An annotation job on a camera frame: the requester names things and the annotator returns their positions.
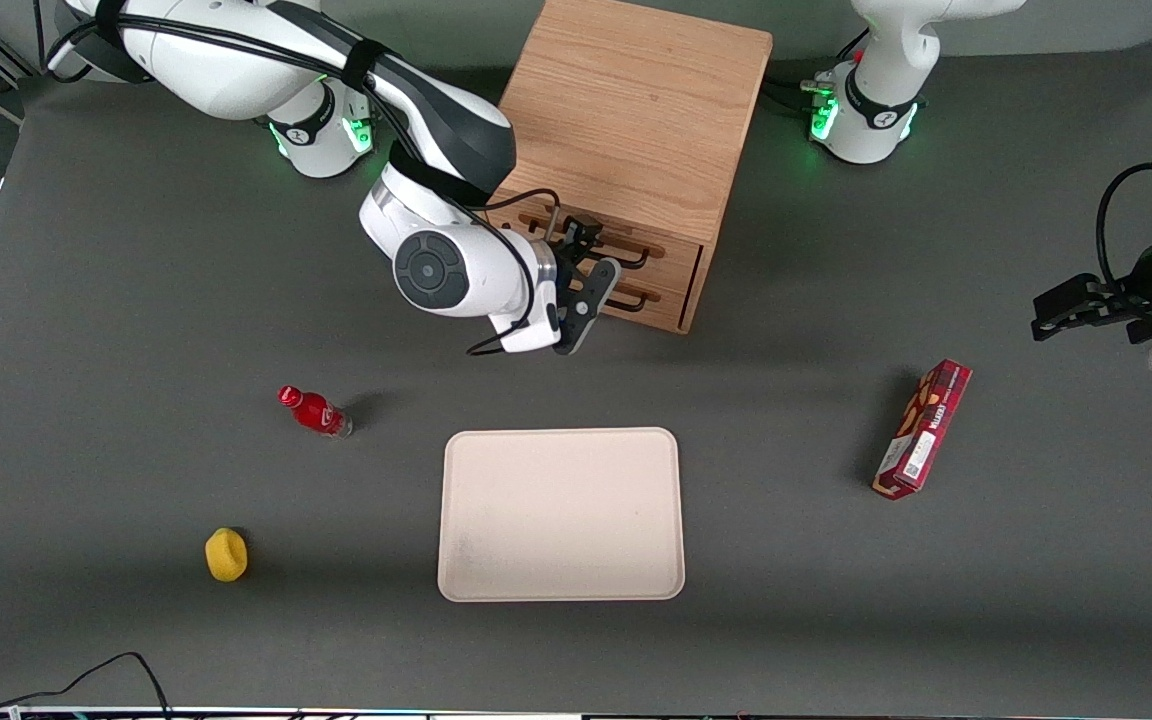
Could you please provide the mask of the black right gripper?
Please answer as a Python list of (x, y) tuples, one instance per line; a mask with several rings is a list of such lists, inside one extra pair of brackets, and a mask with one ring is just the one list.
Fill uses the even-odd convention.
[(575, 304), (577, 296), (584, 288), (579, 265), (588, 258), (594, 258), (602, 229), (604, 225), (594, 217), (568, 215), (566, 218), (566, 240), (550, 243), (550, 252), (556, 260), (558, 305)]

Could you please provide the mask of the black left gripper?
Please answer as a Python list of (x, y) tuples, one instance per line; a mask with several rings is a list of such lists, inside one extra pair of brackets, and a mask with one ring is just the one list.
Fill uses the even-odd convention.
[(1102, 327), (1126, 323), (1126, 338), (1132, 344), (1152, 340), (1152, 285), (1123, 282), (1123, 290), (1097, 275), (1074, 275), (1043, 291), (1032, 301), (1032, 338), (1044, 342), (1058, 333), (1084, 325)]

